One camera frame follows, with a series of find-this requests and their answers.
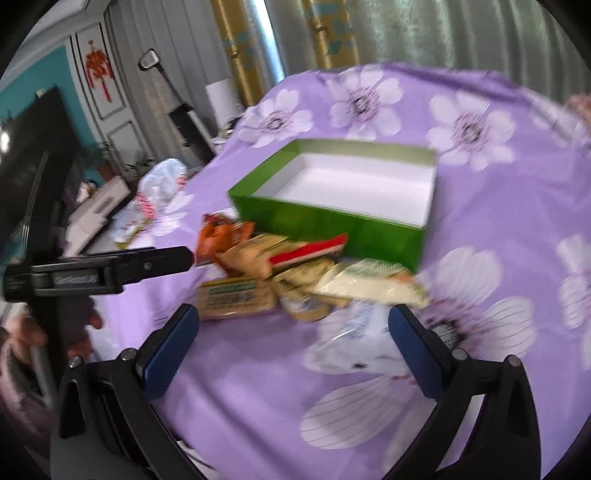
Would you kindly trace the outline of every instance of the side mirror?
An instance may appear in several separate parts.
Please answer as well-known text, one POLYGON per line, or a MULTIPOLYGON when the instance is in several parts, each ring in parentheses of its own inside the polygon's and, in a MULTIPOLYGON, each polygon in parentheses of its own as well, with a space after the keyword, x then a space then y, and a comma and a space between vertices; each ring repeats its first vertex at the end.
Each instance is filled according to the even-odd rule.
POLYGON ((142 72, 147 72, 149 69, 154 67, 158 67, 160 65, 160 57, 156 53, 156 51, 151 48, 146 53, 144 53, 138 62, 138 68, 142 72))

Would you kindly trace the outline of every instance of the purple tablecloth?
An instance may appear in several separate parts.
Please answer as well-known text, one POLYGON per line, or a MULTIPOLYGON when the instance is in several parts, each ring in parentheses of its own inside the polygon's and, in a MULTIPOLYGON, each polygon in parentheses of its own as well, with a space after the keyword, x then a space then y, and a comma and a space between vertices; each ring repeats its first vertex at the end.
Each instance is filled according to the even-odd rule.
MULTIPOLYGON (((421 320, 477 358, 523 359, 548 472, 591 411, 586 128, 497 73, 403 64, 303 73, 248 112, 141 243, 193 249, 202 215, 228 207, 226 191, 297 136, 441 152, 421 273, 435 303, 421 320)), ((121 346, 140 346, 207 274, 110 297, 121 346)), ((157 409, 228 480, 379 479, 433 405, 404 369, 328 364, 318 346, 339 326, 338 315, 304 324, 283 312, 204 324, 157 409)))

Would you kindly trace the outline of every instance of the yellow food package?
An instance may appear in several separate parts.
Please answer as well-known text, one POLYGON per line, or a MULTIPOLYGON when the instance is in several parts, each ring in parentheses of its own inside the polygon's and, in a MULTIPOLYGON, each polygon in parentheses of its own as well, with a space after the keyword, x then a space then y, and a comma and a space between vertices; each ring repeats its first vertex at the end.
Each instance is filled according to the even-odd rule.
POLYGON ((290 241, 286 236, 262 233, 219 254, 219 259, 228 267, 264 280, 272 275, 271 257, 291 252, 302 245, 305 243, 290 241))
POLYGON ((201 320, 222 320, 274 310, 277 297, 271 282, 240 277, 203 283, 192 303, 201 320))
POLYGON ((324 274, 313 292, 384 305, 404 303, 420 309, 430 303, 425 289, 402 265, 369 258, 353 265, 335 265, 324 274))
POLYGON ((311 294, 318 280, 334 266, 328 258, 311 260, 290 268, 273 278, 273 288, 283 308, 301 322, 315 322, 326 317, 332 304, 311 294))

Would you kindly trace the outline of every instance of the red chinese knot decoration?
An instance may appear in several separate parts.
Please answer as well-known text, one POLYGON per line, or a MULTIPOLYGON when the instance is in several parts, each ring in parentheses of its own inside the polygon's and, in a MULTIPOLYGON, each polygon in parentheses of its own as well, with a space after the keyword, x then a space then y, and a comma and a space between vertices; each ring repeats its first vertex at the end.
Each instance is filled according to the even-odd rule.
POLYGON ((111 69, 111 63, 105 52, 101 49, 95 50, 94 40, 88 42, 90 45, 90 53, 86 55, 86 78, 90 88, 95 88, 95 82, 101 82, 103 85, 103 91, 105 97, 109 103, 112 103, 111 94, 107 88, 105 79, 113 78, 113 70, 111 69))

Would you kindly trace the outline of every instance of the orange snack bag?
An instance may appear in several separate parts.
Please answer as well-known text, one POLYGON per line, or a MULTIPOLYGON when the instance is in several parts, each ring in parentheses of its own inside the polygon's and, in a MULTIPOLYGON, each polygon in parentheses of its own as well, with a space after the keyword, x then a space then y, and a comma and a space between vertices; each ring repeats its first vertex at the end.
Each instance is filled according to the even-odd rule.
POLYGON ((195 250, 196 265, 217 262, 218 254, 244 243, 255 229, 253 222, 235 222, 220 214, 204 215, 203 220, 195 250))

